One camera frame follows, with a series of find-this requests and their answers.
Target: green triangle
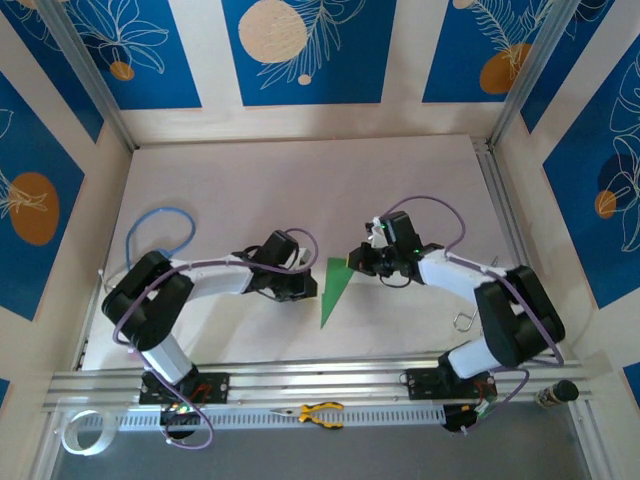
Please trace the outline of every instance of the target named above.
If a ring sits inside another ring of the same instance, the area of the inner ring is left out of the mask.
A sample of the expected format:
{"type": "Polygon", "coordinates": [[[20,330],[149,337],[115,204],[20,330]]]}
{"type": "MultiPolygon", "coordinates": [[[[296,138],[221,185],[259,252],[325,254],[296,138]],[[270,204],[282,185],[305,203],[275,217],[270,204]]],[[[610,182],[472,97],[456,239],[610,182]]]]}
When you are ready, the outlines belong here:
{"type": "Polygon", "coordinates": [[[322,294],[322,320],[320,328],[327,323],[329,315],[335,308],[344,289],[347,288],[349,280],[353,275],[353,270],[347,267],[347,260],[344,258],[329,258],[327,260],[327,277],[322,294]]]}

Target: robotic arm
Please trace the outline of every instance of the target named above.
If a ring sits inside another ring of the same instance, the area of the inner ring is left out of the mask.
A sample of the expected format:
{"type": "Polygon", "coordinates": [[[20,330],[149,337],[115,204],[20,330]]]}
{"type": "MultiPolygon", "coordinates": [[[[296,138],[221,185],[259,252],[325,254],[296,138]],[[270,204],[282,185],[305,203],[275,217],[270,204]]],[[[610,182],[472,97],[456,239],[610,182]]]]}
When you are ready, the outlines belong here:
{"type": "Polygon", "coordinates": [[[444,288],[478,306],[484,335],[440,357],[438,368],[423,376],[427,393],[422,399],[455,398],[456,394],[466,398],[469,389],[465,387],[478,376],[486,379],[489,371],[499,367],[515,368],[548,347],[505,282],[515,288],[552,342],[564,339],[562,321],[529,267],[489,267],[452,255],[441,245],[423,245],[402,211],[375,218],[366,228],[369,241],[349,254],[351,269],[381,279],[399,272],[409,283],[444,288]]]}
{"type": "MultiPolygon", "coordinates": [[[[187,301],[202,296],[221,293],[263,293],[277,302],[296,301],[315,297],[317,283],[311,270],[286,274],[266,271],[259,267],[237,266],[233,262],[251,262],[288,270],[298,270],[309,261],[309,252],[301,249],[298,242],[287,233],[277,230],[262,246],[249,247],[221,260],[221,266],[185,269],[158,286],[146,298],[122,327],[128,339],[153,367],[155,372],[171,383],[184,395],[190,396],[202,386],[206,379],[189,360],[171,334],[173,325],[181,318],[187,301]]],[[[123,280],[109,293],[102,304],[103,313],[117,325],[134,301],[160,275],[172,268],[188,264],[179,260],[169,261],[159,252],[144,255],[127,273],[123,280]]],[[[162,390],[153,375],[143,377],[149,389],[162,390]]],[[[158,402],[162,403],[168,393],[161,391],[158,402]]]]}

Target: wooden board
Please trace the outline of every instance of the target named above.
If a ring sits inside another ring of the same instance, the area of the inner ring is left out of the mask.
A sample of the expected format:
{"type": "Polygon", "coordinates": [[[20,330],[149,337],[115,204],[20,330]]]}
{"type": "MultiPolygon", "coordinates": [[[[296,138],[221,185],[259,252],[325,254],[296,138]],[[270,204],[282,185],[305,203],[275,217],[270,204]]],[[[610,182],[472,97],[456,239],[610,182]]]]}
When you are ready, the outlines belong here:
{"type": "MultiPolygon", "coordinates": [[[[468,234],[457,253],[510,264],[471,141],[458,135],[143,148],[133,157],[107,275],[122,269],[124,238],[135,220],[151,208],[175,205],[198,224],[179,255],[185,260],[261,244],[278,228],[310,230],[321,249],[314,278],[322,291],[327,258],[345,257],[366,239],[365,222],[414,194],[441,197],[460,210],[468,234]]],[[[446,244],[458,235],[443,207],[417,201],[406,209],[424,243],[446,244]]],[[[187,233],[186,220],[153,217],[135,234],[133,256],[171,248],[187,233]]],[[[190,302],[174,334],[196,363],[400,354],[473,338],[477,328],[469,334],[453,329],[461,309],[473,312],[438,289],[390,289],[356,274],[322,330],[319,298],[276,304],[245,295],[190,302]]],[[[112,344],[112,331],[97,314],[85,369],[137,364],[112,344]]]]}

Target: beige circle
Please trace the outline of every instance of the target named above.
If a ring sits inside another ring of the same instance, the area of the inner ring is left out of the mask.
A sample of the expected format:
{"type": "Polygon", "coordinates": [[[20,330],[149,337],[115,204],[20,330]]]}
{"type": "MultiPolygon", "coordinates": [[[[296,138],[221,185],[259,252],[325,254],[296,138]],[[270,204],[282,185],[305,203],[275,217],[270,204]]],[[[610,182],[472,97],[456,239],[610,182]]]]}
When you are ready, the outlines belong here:
{"type": "Polygon", "coordinates": [[[240,43],[258,62],[291,60],[307,44],[307,27],[295,9],[281,0],[260,0],[238,24],[240,43]]]}
{"type": "Polygon", "coordinates": [[[476,0],[451,0],[451,3],[453,3],[455,8],[462,10],[463,8],[469,8],[471,5],[476,3],[476,0]]]}
{"type": "MultiPolygon", "coordinates": [[[[16,0],[20,5],[23,5],[27,8],[30,8],[31,10],[35,10],[36,8],[38,8],[36,6],[36,2],[35,0],[16,0]]],[[[68,2],[69,0],[58,0],[59,3],[62,2],[68,2]]]]}
{"type": "Polygon", "coordinates": [[[311,77],[309,75],[307,75],[306,73],[303,75],[300,75],[298,77],[298,83],[300,85],[309,85],[311,83],[311,77]]]}

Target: cable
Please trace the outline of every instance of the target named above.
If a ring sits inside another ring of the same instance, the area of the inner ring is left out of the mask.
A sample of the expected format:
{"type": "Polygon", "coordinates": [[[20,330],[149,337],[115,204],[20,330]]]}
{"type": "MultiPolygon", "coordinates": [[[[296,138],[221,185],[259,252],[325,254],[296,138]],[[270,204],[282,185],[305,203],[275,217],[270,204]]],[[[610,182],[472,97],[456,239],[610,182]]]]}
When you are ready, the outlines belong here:
{"type": "Polygon", "coordinates": [[[380,279],[380,283],[383,284],[385,287],[389,287],[389,288],[405,288],[408,287],[409,285],[411,285],[411,279],[409,279],[409,281],[407,283],[403,283],[402,285],[393,285],[391,283],[384,283],[384,280],[382,280],[382,275],[379,275],[378,278],[380,279]]]}
{"type": "MultiPolygon", "coordinates": [[[[538,329],[538,332],[540,333],[540,335],[542,336],[544,341],[547,343],[547,345],[549,346],[549,348],[551,349],[551,351],[553,352],[553,355],[556,357],[556,360],[557,360],[556,363],[546,362],[544,360],[537,360],[537,359],[534,359],[532,361],[535,361],[536,363],[541,363],[541,364],[544,364],[544,365],[562,367],[564,365],[564,358],[562,357],[562,354],[560,353],[560,350],[558,349],[557,345],[554,343],[553,339],[551,338],[551,336],[549,335],[547,330],[542,325],[542,322],[540,321],[538,316],[535,314],[535,312],[529,306],[529,304],[525,301],[525,299],[522,297],[522,295],[520,295],[518,290],[513,285],[511,285],[507,281],[506,278],[501,277],[500,275],[495,273],[493,270],[485,268],[485,267],[482,267],[482,266],[477,265],[477,264],[472,263],[472,262],[468,262],[467,260],[464,260],[462,258],[454,257],[454,256],[449,254],[449,250],[451,250],[453,247],[455,247],[460,242],[462,242],[462,240],[464,239],[464,237],[467,234],[467,225],[465,224],[464,219],[462,218],[462,215],[460,215],[460,212],[458,212],[458,210],[456,210],[456,208],[453,205],[451,205],[450,203],[448,203],[448,202],[446,202],[446,201],[444,201],[444,200],[442,200],[440,198],[432,197],[430,195],[412,195],[410,197],[404,198],[403,200],[400,200],[393,207],[391,207],[389,210],[387,210],[383,215],[388,215],[388,214],[392,213],[400,205],[403,205],[403,204],[405,204],[405,203],[407,203],[407,202],[409,202],[411,200],[418,200],[418,199],[431,200],[433,202],[439,203],[440,205],[444,205],[458,219],[458,223],[460,224],[460,235],[458,235],[458,237],[453,242],[449,243],[445,247],[444,254],[445,254],[447,260],[449,260],[452,263],[456,263],[456,264],[458,264],[458,265],[460,265],[462,267],[466,267],[466,268],[469,268],[469,269],[471,269],[473,271],[480,272],[483,275],[487,275],[487,276],[493,278],[494,280],[498,280],[502,285],[504,285],[507,288],[507,290],[509,290],[509,292],[516,299],[518,304],[524,309],[525,313],[531,319],[533,324],[536,326],[536,328],[538,329]]],[[[522,381],[520,382],[520,384],[509,395],[507,395],[505,397],[505,399],[498,404],[498,406],[496,406],[496,408],[493,410],[493,412],[495,412],[496,410],[501,408],[502,405],[507,404],[513,397],[515,397],[518,394],[518,392],[520,392],[520,390],[522,390],[522,388],[525,386],[525,384],[529,381],[529,376],[530,376],[529,371],[527,369],[525,369],[525,368],[513,368],[513,369],[500,368],[500,369],[496,369],[495,371],[496,372],[500,372],[500,371],[518,371],[518,372],[524,372],[525,376],[522,379],[522,381]]],[[[467,430],[471,430],[473,427],[475,427],[479,423],[481,423],[481,422],[476,422],[474,425],[472,425],[472,427],[468,428],[467,430]]]]}
{"type": "MultiPolygon", "coordinates": [[[[524,373],[524,377],[522,378],[522,380],[520,381],[520,384],[513,389],[513,391],[507,395],[504,400],[502,400],[500,403],[498,403],[498,405],[496,405],[496,408],[494,408],[491,412],[489,412],[487,414],[486,417],[484,417],[485,419],[487,419],[489,416],[493,415],[494,413],[496,413],[498,410],[500,410],[504,405],[506,405],[507,403],[509,403],[509,401],[515,397],[518,393],[520,393],[520,390],[522,390],[524,388],[524,386],[527,384],[527,382],[529,381],[529,377],[531,376],[531,374],[529,373],[529,370],[527,370],[526,368],[499,368],[495,370],[496,372],[522,372],[524,373]]],[[[480,423],[482,423],[482,421],[476,421],[476,423],[474,423],[473,425],[471,425],[469,428],[465,430],[463,430],[463,432],[466,433],[470,432],[471,430],[473,430],[474,428],[476,428],[480,423]]]]}
{"type": "Polygon", "coordinates": [[[444,248],[444,253],[445,254],[449,253],[449,250],[451,250],[453,247],[458,245],[464,239],[464,237],[467,235],[467,224],[464,223],[464,219],[462,218],[462,215],[460,215],[460,212],[458,212],[458,210],[456,210],[455,207],[453,205],[451,205],[449,202],[447,202],[445,200],[442,200],[440,198],[432,197],[430,195],[412,195],[410,197],[404,198],[404,199],[400,200],[398,203],[396,203],[389,210],[384,212],[381,216],[390,214],[396,208],[398,208],[400,205],[404,205],[405,203],[410,202],[411,200],[431,200],[432,202],[436,202],[436,203],[439,203],[440,205],[444,205],[458,219],[458,222],[460,223],[460,229],[461,229],[460,235],[458,235],[458,237],[453,242],[451,242],[450,244],[448,244],[444,248]]]}
{"type": "Polygon", "coordinates": [[[167,258],[171,258],[176,253],[186,248],[187,245],[191,243],[191,240],[193,240],[193,237],[196,234],[196,222],[193,219],[193,217],[189,215],[189,213],[177,207],[158,207],[158,208],[154,208],[153,210],[149,210],[147,213],[142,215],[140,218],[138,218],[138,220],[136,220],[133,223],[133,225],[129,229],[129,232],[127,233],[127,237],[125,239],[125,259],[127,262],[127,270],[131,270],[131,237],[133,236],[135,231],[138,229],[138,227],[145,222],[145,220],[147,220],[150,217],[153,217],[158,213],[177,213],[185,217],[187,220],[189,220],[189,223],[191,224],[191,231],[189,232],[189,236],[186,238],[184,242],[182,242],[180,245],[178,245],[177,247],[171,250],[158,249],[160,253],[162,253],[167,258]]]}
{"type": "Polygon", "coordinates": [[[127,341],[120,340],[119,337],[120,337],[120,332],[122,331],[122,328],[129,321],[129,319],[131,318],[131,315],[133,315],[136,309],[142,304],[142,302],[147,298],[147,296],[153,290],[155,290],[156,287],[158,287],[158,285],[160,285],[162,282],[167,280],[169,277],[172,277],[176,273],[182,272],[184,270],[192,270],[192,269],[204,268],[204,267],[234,266],[234,267],[261,268],[263,270],[267,270],[270,272],[284,273],[286,275],[295,275],[297,273],[306,272],[307,270],[311,269],[311,267],[313,267],[313,265],[318,260],[318,254],[319,254],[318,241],[315,239],[313,235],[311,235],[311,233],[309,233],[307,230],[304,230],[302,228],[290,228],[289,230],[287,230],[287,233],[288,232],[303,233],[304,235],[309,237],[309,239],[311,240],[311,243],[313,243],[313,248],[314,248],[313,257],[311,261],[307,263],[303,268],[300,268],[297,270],[288,270],[288,269],[279,268],[279,267],[272,267],[269,265],[262,265],[260,263],[255,263],[255,262],[226,261],[226,260],[203,260],[200,262],[193,262],[191,264],[180,265],[178,267],[172,268],[171,270],[168,270],[167,272],[163,273],[158,278],[156,278],[153,282],[151,282],[151,284],[144,289],[144,291],[138,296],[138,298],[136,298],[136,300],[131,304],[129,309],[124,313],[122,318],[120,318],[120,320],[116,324],[115,329],[113,331],[113,335],[111,336],[113,341],[118,345],[123,345],[129,348],[132,348],[134,351],[136,351],[139,354],[138,356],[142,358],[142,361],[145,365],[145,369],[153,373],[153,375],[168,391],[170,391],[177,398],[179,398],[184,403],[189,405],[189,407],[191,407],[193,411],[196,412],[198,416],[203,420],[203,422],[207,425],[207,428],[209,431],[209,438],[200,445],[185,445],[183,443],[175,442],[171,437],[169,437],[167,431],[163,430],[162,433],[165,436],[167,443],[174,445],[178,448],[182,448],[184,450],[201,450],[203,448],[208,447],[213,442],[213,436],[214,436],[213,425],[211,424],[211,421],[209,420],[209,418],[204,414],[204,412],[202,412],[202,410],[200,410],[200,408],[194,402],[192,402],[189,398],[183,395],[177,388],[175,388],[169,381],[167,381],[158,371],[156,371],[153,368],[153,366],[147,361],[147,359],[144,358],[144,356],[142,355],[142,352],[140,352],[133,344],[127,341]]]}

